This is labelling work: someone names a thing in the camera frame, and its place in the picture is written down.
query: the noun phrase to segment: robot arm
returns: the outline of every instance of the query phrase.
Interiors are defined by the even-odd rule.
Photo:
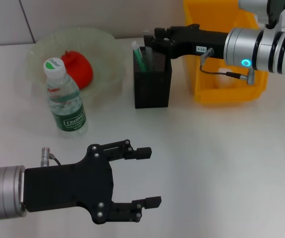
[[[159,207],[161,197],[114,203],[114,182],[109,162],[150,157],[150,148],[134,150],[130,141],[125,140],[90,145],[80,162],[49,167],[49,159],[55,157],[48,148],[44,148],[40,168],[0,168],[0,219],[24,217],[26,211],[79,206],[89,211],[96,224],[139,222],[142,208]]]
[[[229,33],[201,30],[198,24],[155,28],[154,37],[144,36],[145,45],[172,59],[201,56],[201,66],[207,57],[213,57],[224,59],[228,65],[248,68],[247,76],[226,74],[246,79],[248,84],[254,84],[255,70],[285,74],[285,32],[281,31],[285,0],[239,0],[239,7],[258,14],[260,22],[267,24],[266,28],[234,28]]]

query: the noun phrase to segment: black pen holder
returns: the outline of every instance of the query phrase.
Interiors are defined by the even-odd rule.
[[[146,62],[145,47],[141,47]],[[134,55],[135,108],[166,108],[169,103],[171,84],[171,59],[153,51],[153,70],[142,72]]]

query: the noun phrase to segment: yellow bin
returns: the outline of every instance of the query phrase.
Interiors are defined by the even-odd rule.
[[[238,0],[184,0],[184,9],[187,25],[197,23],[202,30],[228,33],[234,27],[258,28],[254,15],[238,8]],[[231,78],[232,81],[222,87],[219,76],[200,71],[199,56],[187,56],[186,60],[194,99],[201,104],[252,101],[266,89],[267,72],[255,71],[254,85]],[[220,68],[245,75],[248,72],[246,68],[226,65],[222,59],[209,58],[203,67],[210,72],[218,72]]]

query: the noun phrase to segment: green pen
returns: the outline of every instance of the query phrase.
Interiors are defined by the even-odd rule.
[[[143,55],[137,41],[132,42],[133,51],[135,54],[136,61],[141,69],[141,72],[146,72],[146,65],[143,62]]]

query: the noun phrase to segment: bottle label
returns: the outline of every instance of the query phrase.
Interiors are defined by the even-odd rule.
[[[57,115],[52,113],[57,127],[63,131],[76,131],[80,129],[86,122],[86,115],[83,104],[75,112],[70,115]]]

